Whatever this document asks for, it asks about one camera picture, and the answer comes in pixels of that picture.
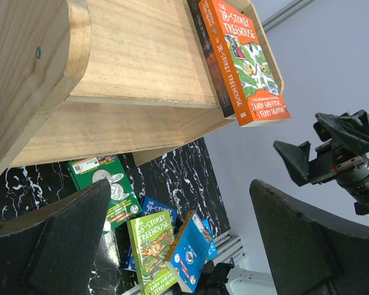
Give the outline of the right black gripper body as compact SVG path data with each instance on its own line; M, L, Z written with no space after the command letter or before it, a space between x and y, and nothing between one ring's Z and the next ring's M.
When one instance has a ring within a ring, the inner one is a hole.
M315 149L317 157L309 162L311 184L322 184L342 175L358 163L363 163L366 154L356 155L344 146L333 149L331 140Z

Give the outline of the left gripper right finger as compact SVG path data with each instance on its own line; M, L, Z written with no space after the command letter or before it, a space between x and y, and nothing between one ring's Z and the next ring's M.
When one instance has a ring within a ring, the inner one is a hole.
M278 294L369 294L369 227L254 179L249 193Z

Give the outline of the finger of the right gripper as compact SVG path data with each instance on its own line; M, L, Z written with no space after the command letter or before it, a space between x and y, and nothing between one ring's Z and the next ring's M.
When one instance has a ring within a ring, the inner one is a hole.
M273 147L283 159L292 181L298 186L308 184L310 142L305 141L295 146L282 141L274 141Z
M331 140L333 149L344 146L356 155L369 152L369 113L345 112L340 116L318 112L315 131L321 141Z

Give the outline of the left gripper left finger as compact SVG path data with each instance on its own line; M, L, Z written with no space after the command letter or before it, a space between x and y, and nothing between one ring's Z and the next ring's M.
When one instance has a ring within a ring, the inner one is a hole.
M99 180L0 222L0 294L85 294L111 196Z

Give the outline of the orange 78-Storey Treehouse book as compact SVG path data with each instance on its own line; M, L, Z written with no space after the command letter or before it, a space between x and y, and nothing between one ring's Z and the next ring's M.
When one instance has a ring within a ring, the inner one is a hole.
M226 1L199 8L240 127L291 118L284 82L253 4L238 10Z

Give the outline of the dark Tale of Two Cities book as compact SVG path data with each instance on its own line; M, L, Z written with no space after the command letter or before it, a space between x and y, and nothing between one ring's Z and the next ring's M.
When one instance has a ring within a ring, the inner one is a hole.
M202 46L202 51L207 62L208 70L210 72L213 86L215 88L220 107L223 111L225 119L235 119L234 108L226 89L221 70L218 66L216 55L213 51L212 43L208 35L205 22L201 16L198 0L187 0L194 25L196 27L197 35Z

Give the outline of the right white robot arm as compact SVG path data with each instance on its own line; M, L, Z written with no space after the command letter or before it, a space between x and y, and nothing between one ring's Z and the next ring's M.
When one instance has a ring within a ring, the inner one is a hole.
M315 159L310 144L275 141L299 186L335 181L369 214L369 113L317 113L322 141ZM266 251L269 273L233 262L208 262L197 294L369 294L369 226L302 202L255 179L249 193Z

